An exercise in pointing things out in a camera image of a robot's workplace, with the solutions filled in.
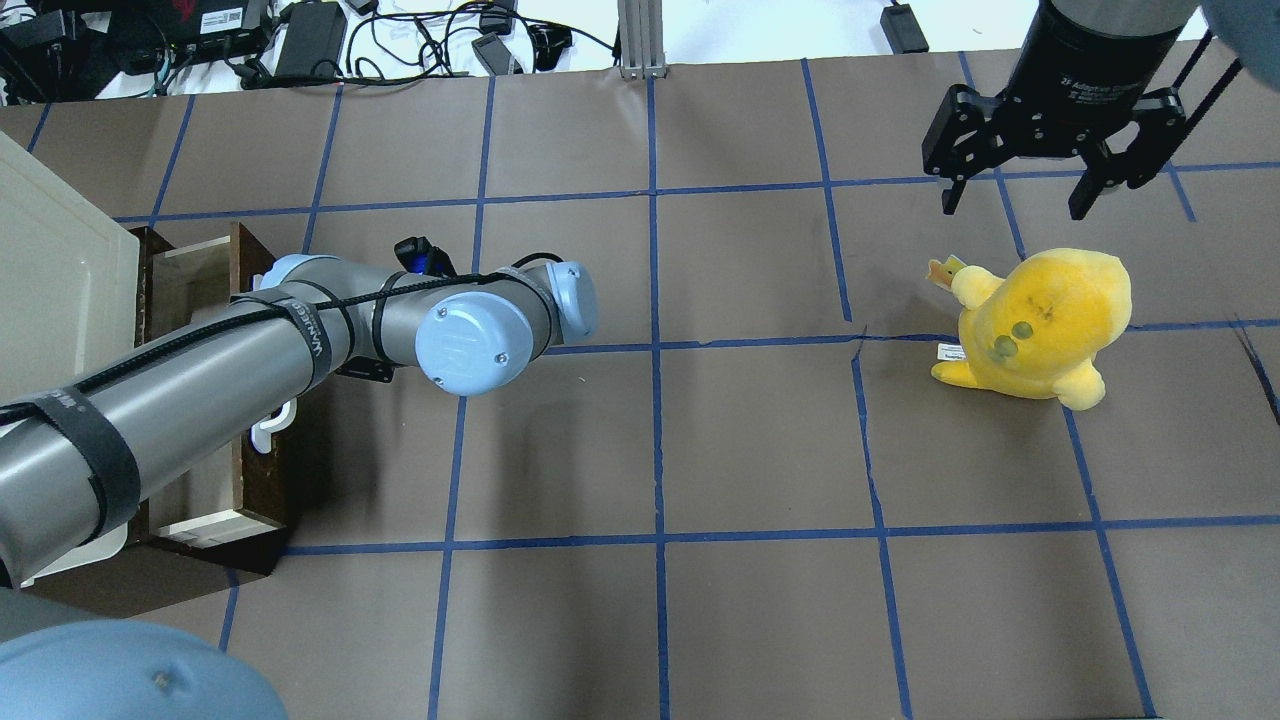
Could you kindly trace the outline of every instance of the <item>green spot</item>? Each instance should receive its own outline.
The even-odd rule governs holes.
[[[1014,338],[1002,334],[996,338],[996,354],[1002,357],[1012,357],[1018,355],[1018,343],[1014,342]]]

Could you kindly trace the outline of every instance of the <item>metal post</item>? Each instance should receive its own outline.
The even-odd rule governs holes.
[[[618,0],[622,78],[667,77],[662,51],[662,0]]]

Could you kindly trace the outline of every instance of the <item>yellow rubber duck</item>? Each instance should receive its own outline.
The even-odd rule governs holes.
[[[1133,313],[1119,258],[1046,250],[1001,279],[951,256],[929,260],[928,279],[964,305],[965,359],[938,363],[934,378],[1015,397],[1057,397],[1071,410],[1088,410],[1106,395],[1093,357],[1120,337]]]

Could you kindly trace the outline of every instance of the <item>white tag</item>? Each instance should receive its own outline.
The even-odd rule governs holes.
[[[964,347],[950,342],[938,343],[938,360],[964,360]]]
[[[224,29],[239,29],[241,19],[244,17],[243,8],[229,10],[214,10],[200,15],[200,35],[220,32]]]

